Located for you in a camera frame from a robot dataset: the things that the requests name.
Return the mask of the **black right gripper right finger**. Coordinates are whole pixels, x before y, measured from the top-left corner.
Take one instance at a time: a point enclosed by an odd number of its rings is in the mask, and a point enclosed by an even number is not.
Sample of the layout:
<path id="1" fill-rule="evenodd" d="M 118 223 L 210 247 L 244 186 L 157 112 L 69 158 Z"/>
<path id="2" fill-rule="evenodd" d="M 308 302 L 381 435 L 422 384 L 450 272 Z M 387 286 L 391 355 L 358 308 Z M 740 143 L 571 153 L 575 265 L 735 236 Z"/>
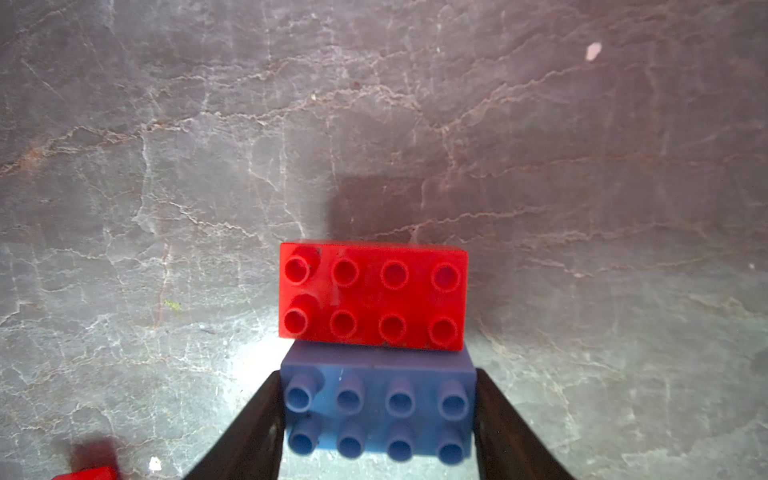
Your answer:
<path id="1" fill-rule="evenodd" d="M 473 432 L 481 479 L 573 480 L 481 368 Z"/>

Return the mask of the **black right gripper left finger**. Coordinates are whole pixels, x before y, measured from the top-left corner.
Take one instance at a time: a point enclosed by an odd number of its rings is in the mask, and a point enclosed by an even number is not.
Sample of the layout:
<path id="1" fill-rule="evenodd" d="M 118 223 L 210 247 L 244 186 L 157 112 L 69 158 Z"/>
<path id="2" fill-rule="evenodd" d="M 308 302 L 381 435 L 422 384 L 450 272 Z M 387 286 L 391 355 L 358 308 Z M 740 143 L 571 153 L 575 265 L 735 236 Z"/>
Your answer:
<path id="1" fill-rule="evenodd" d="M 285 428 L 281 377 L 274 371 L 185 479 L 278 478 Z"/>

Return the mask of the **red lego brick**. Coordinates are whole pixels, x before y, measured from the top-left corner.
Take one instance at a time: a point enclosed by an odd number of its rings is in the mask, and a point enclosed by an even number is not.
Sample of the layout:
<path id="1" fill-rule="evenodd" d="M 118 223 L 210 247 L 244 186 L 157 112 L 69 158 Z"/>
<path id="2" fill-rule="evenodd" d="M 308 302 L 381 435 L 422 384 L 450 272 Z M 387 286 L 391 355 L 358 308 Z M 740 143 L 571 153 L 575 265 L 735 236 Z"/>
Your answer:
<path id="1" fill-rule="evenodd" d="M 99 467 L 62 474 L 54 477 L 52 480 L 117 480 L 118 475 L 112 467 Z"/>
<path id="2" fill-rule="evenodd" d="M 468 266 L 468 253 L 454 246 L 284 242 L 279 249 L 279 335 L 459 351 Z"/>

